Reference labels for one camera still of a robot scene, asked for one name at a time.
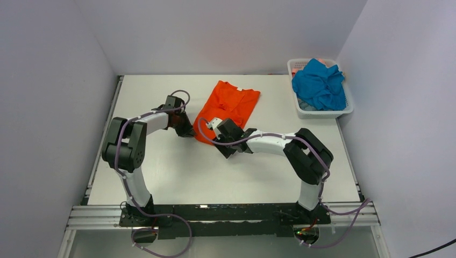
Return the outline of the orange t shirt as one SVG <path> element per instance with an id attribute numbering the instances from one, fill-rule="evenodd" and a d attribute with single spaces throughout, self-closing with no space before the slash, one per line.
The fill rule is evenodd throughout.
<path id="1" fill-rule="evenodd" d="M 198 122 L 200 118 L 204 118 L 207 121 L 211 121 L 214 118 L 219 118 L 221 120 L 230 118 L 236 125 L 244 128 L 259 98 L 260 91 L 239 89 L 229 82 L 218 81 L 194 121 L 194 131 L 196 132 L 195 139 L 204 144 L 210 144 L 210 142 L 200 134 L 199 128 L 202 129 L 207 137 L 211 139 L 215 137 L 213 131 Z"/>

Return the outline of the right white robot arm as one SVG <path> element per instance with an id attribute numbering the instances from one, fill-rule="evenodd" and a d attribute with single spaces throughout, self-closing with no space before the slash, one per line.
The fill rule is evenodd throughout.
<path id="1" fill-rule="evenodd" d="M 267 153 L 285 157 L 301 181 L 296 219 L 303 223 L 330 223 L 320 203 L 324 182 L 334 159 L 331 151 L 307 128 L 296 133 L 243 130 L 231 119 L 214 118 L 207 128 L 215 133 L 214 145 L 225 158 L 234 153 Z"/>

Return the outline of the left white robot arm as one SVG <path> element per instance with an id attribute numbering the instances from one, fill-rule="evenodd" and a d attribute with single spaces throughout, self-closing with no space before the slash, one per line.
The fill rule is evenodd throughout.
<path id="1" fill-rule="evenodd" d="M 122 182 L 126 194 L 123 215 L 140 226 L 152 226 L 158 218 L 141 168 L 146 138 L 169 128 L 174 129 L 178 137 L 193 138 L 195 131 L 186 113 L 189 102 L 172 93 L 158 107 L 131 118 L 114 117 L 108 126 L 101 157 Z"/>

